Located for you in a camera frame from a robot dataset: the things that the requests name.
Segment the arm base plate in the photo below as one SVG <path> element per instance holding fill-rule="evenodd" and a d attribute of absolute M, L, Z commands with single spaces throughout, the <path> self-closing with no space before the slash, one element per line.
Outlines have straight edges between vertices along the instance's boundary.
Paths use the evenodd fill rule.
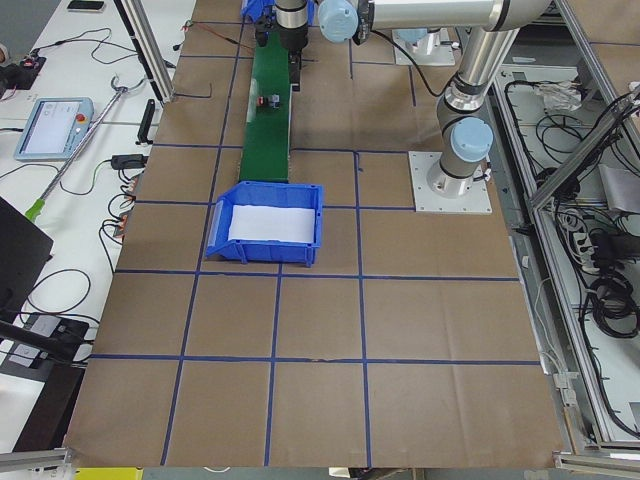
<path fill-rule="evenodd" d="M 441 152 L 409 151 L 415 211 L 431 214 L 488 215 L 492 213 L 487 181 L 481 166 L 467 179 L 448 176 Z"/>

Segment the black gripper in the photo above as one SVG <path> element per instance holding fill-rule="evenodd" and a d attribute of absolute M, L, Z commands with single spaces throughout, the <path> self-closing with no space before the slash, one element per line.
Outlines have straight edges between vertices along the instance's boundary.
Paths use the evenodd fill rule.
<path fill-rule="evenodd" d="M 289 51 L 288 67 L 291 89 L 294 92 L 299 92 L 302 68 L 301 51 L 308 44 L 308 26 L 302 25 L 293 29 L 279 26 L 278 31 L 282 47 Z"/>

